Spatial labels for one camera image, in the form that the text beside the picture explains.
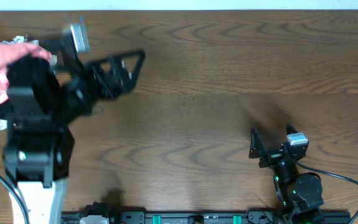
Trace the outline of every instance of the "wooden table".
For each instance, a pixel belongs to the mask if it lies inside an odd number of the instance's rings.
[[[65,210],[276,207],[272,171],[248,159],[252,125],[284,141],[292,122],[310,140],[302,163],[358,180],[358,11],[0,12],[0,40],[56,34],[78,15],[84,60],[138,48],[147,59],[133,93],[70,125]],[[354,214],[358,187],[322,179],[323,208]],[[0,184],[0,223],[10,207]]]

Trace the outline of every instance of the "white wall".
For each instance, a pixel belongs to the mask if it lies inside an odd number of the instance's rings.
[[[217,9],[358,9],[358,0],[0,0],[0,11]]]

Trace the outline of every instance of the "wire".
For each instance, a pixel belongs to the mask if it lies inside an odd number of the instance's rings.
[[[15,192],[13,187],[10,184],[8,184],[8,182],[1,176],[0,176],[0,182],[9,191],[9,193],[11,193],[13,195],[13,197],[16,199],[16,202],[19,204],[19,207],[20,207],[20,209],[22,210],[22,213],[23,213],[24,223],[29,224],[30,223],[29,214],[27,213],[27,210],[25,209],[25,205],[24,205],[23,201],[20,199],[20,197]]]
[[[300,162],[296,161],[289,152],[288,152],[288,155],[290,155],[290,159],[291,159],[292,162],[294,162],[296,165],[298,165],[298,166],[300,166],[300,167],[302,167],[304,169],[308,169],[310,171],[317,172],[317,173],[320,173],[320,174],[325,174],[325,175],[328,175],[328,176],[331,176],[331,177],[336,177],[336,178],[339,178],[339,179],[342,179],[342,180],[347,180],[349,182],[352,182],[353,184],[358,185],[358,181],[353,180],[352,178],[344,177],[342,175],[334,174],[332,172],[327,172],[327,171],[323,171],[323,170],[319,170],[319,169],[315,169],[315,168],[312,168],[312,167],[305,166],[305,165],[301,164]],[[353,217],[351,218],[351,220],[349,221],[348,224],[353,223],[354,220],[357,217],[358,217],[358,209],[357,209],[356,213],[353,215]]]

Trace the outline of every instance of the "black cable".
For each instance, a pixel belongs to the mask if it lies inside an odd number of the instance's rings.
[[[300,162],[296,161],[292,155],[288,152],[288,155],[290,155],[290,159],[292,162],[294,162],[296,165],[304,168],[304,169],[308,169],[310,171],[313,171],[313,172],[317,172],[317,173],[320,173],[320,174],[325,174],[325,175],[328,175],[328,176],[331,176],[331,177],[336,177],[336,178],[339,178],[339,179],[342,179],[342,180],[347,180],[349,182],[352,182],[353,184],[357,184],[358,185],[358,181],[356,180],[353,180],[352,178],[348,178],[348,177],[344,177],[342,175],[338,175],[338,174],[334,174],[332,172],[327,172],[327,171],[323,171],[323,170],[319,170],[319,169],[315,169],[315,168],[311,168],[311,167],[308,167],[308,166],[305,166],[303,164],[301,164]],[[356,211],[356,213],[353,215],[353,217],[351,218],[351,220],[349,221],[348,224],[351,224],[354,222],[354,220],[358,217],[358,209]]]
[[[30,223],[29,214],[27,213],[27,210],[25,209],[25,205],[24,205],[23,201],[20,199],[20,197],[15,192],[13,187],[10,184],[8,184],[8,182],[6,182],[6,180],[1,176],[0,176],[0,182],[9,191],[9,193],[11,193],[13,195],[13,197],[16,199],[16,202],[19,204],[19,207],[20,207],[20,209],[22,210],[22,213],[23,213],[24,223],[29,224]]]

